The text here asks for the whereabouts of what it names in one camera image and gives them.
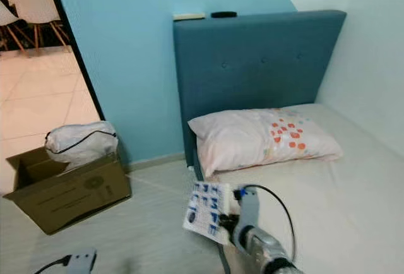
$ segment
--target card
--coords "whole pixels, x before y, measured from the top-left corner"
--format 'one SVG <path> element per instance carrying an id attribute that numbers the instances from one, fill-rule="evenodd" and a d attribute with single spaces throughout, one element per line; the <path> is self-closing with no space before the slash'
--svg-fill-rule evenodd
<path id="1" fill-rule="evenodd" d="M 229 198 L 229 184 L 195 182 L 182 227 L 220 244 L 228 244 L 229 233 L 219 226 L 219 216 L 229 214 Z"/>

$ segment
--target floor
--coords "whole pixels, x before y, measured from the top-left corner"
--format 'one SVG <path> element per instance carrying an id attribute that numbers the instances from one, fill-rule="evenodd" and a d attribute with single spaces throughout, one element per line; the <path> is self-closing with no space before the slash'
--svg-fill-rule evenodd
<path id="1" fill-rule="evenodd" d="M 0 194 L 12 190 L 14 171 L 5 161 L 44 144 L 64 124 L 99 120 L 73 52 L 62 47 L 0 53 Z"/>
<path id="2" fill-rule="evenodd" d="M 0 273 L 35 273 L 86 247 L 97 250 L 97 274 L 224 273 L 215 243 L 182 228 L 195 181 L 185 161 L 129 176 L 132 198 L 51 236 L 0 198 Z M 46 273 L 65 271 L 54 266 Z"/>

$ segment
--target open cardboard box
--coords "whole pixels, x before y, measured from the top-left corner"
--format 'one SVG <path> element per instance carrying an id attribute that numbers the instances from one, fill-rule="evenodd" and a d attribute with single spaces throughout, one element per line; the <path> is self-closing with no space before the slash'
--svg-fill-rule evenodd
<path id="1" fill-rule="evenodd" d="M 90 217 L 131 197 L 128 178 L 111 153 L 63 172 L 67 164 L 51 160 L 44 147 L 7 158 L 16 169 L 14 201 L 46 234 Z"/>

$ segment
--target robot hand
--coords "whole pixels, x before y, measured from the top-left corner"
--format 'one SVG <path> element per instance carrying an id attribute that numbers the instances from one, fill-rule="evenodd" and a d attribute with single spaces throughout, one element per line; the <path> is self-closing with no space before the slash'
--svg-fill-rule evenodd
<path id="1" fill-rule="evenodd" d="M 240 215 L 221 215 L 220 225 L 228 230 L 230 240 L 259 274 L 303 274 L 272 235 L 258 228 L 259 201 L 255 190 L 235 191 L 241 206 Z"/>

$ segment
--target white mattress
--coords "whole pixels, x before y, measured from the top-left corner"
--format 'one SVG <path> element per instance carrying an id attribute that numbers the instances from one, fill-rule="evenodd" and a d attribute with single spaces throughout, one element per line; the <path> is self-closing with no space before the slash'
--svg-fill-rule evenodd
<path id="1" fill-rule="evenodd" d="M 322 105 L 293 108 L 331 133 L 344 157 L 336 162 L 294 160 L 216 178 L 261 184 L 284 200 L 296 229 L 296 264 L 307 274 L 404 273 L 404 159 Z M 264 192 L 259 200 L 259 226 L 290 252 L 281 207 Z M 236 273 L 239 259 L 233 253 L 228 247 Z"/>

